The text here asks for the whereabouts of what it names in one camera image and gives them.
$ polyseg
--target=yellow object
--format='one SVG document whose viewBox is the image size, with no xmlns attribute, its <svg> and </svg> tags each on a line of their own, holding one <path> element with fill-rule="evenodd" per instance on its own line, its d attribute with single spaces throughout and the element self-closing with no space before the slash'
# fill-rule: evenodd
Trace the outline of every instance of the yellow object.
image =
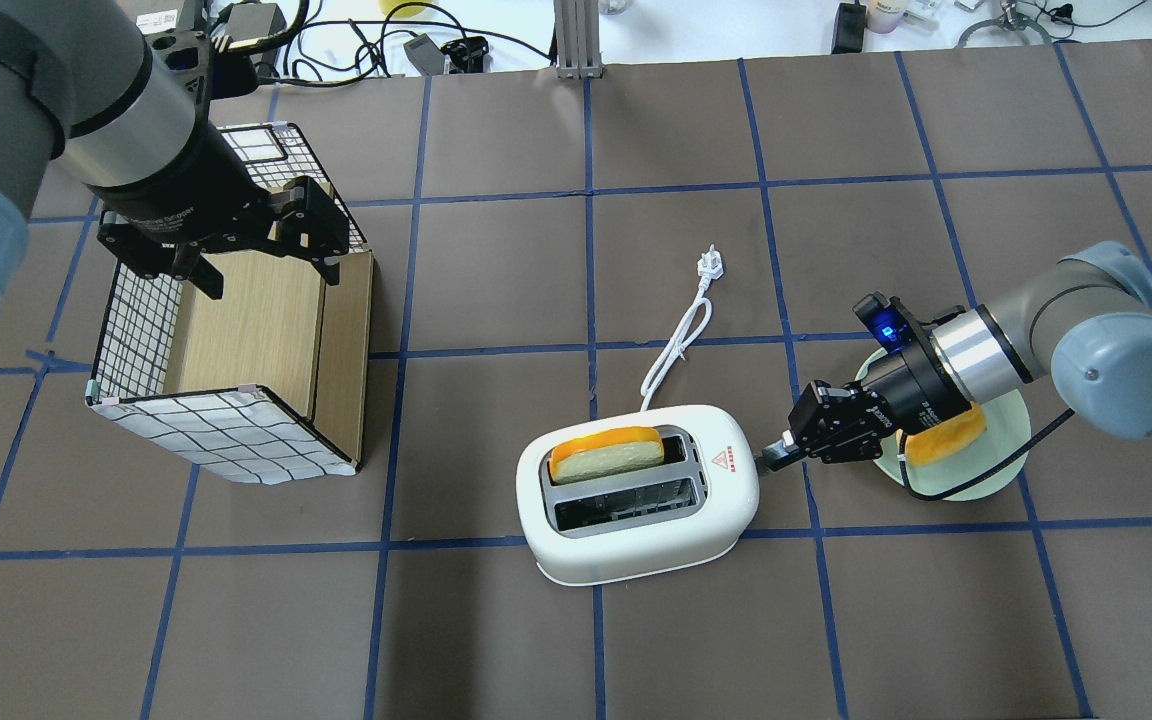
<svg viewBox="0 0 1152 720">
<path fill-rule="evenodd" d="M 575 483 L 662 462 L 664 444 L 655 429 L 612 429 L 554 447 L 550 453 L 550 478 L 554 484 Z"/>
<path fill-rule="evenodd" d="M 399 5 L 406 3 L 406 1 L 407 0 L 376 0 L 376 3 L 380 5 L 380 13 L 384 13 L 388 17 L 389 13 L 393 13 L 394 8 L 397 8 Z M 394 13 L 394 17 L 396 18 L 416 17 L 416 15 L 419 15 L 420 10 L 424 9 L 425 8 L 420 8 L 419 5 L 412 5 L 411 8 L 403 8 L 402 10 L 397 10 L 397 13 Z"/>
<path fill-rule="evenodd" d="M 975 438 L 984 434 L 984 430 L 986 430 L 984 412 L 973 402 L 972 409 L 965 414 L 943 420 L 940 425 L 923 430 L 916 435 L 910 435 L 905 441 L 905 461 L 918 468 L 946 460 L 955 452 L 972 445 Z M 901 434 L 901 430 L 896 430 L 896 442 L 900 442 Z"/>
</svg>

